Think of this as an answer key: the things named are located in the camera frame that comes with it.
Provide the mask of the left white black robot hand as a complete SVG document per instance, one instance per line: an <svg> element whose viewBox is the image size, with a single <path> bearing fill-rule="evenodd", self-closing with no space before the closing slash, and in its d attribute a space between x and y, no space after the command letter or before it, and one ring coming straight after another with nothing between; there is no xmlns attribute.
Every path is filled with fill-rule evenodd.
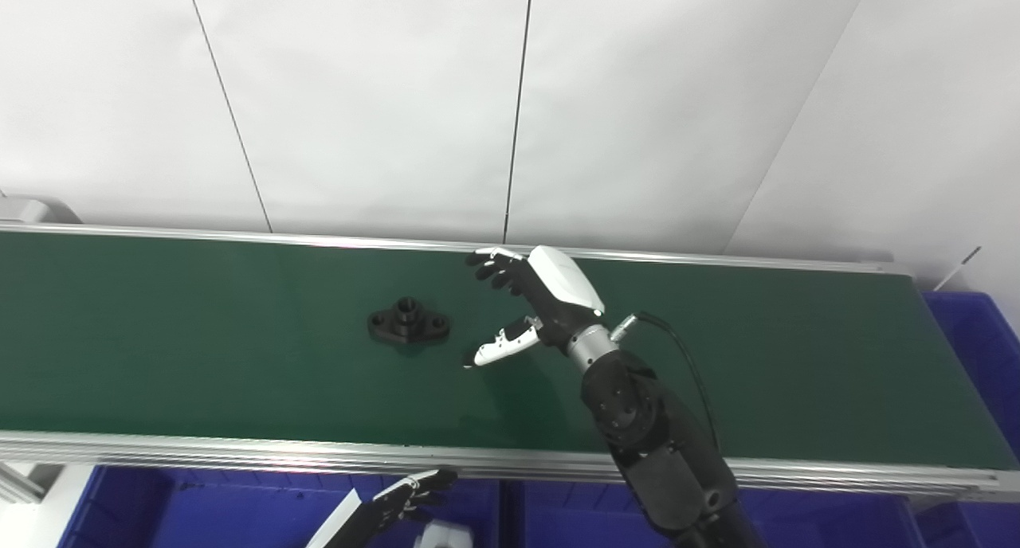
<svg viewBox="0 0 1020 548"><path fill-rule="evenodd" d="M307 547L367 547L373 538L394 524L429 524L429 506L445 503L445 493L458 479L452 467L439 467L398 479L371 499L363 500L354 489L307 542Z"/></svg>

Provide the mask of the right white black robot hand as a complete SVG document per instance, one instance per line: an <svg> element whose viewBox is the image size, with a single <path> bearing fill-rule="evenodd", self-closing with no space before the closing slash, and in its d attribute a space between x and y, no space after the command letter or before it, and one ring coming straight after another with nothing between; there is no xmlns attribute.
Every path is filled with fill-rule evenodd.
<svg viewBox="0 0 1020 548"><path fill-rule="evenodd" d="M604 302L586 275L565 253L538 246L528 255L502 247L471 252L466 264L477 269L475 278L489 280L492 289L507 289L521 296L533 310L500 329L494 340L467 355L466 369L487 366L543 344L554 347L589 369L604 354L617 349L602 322Z"/></svg>

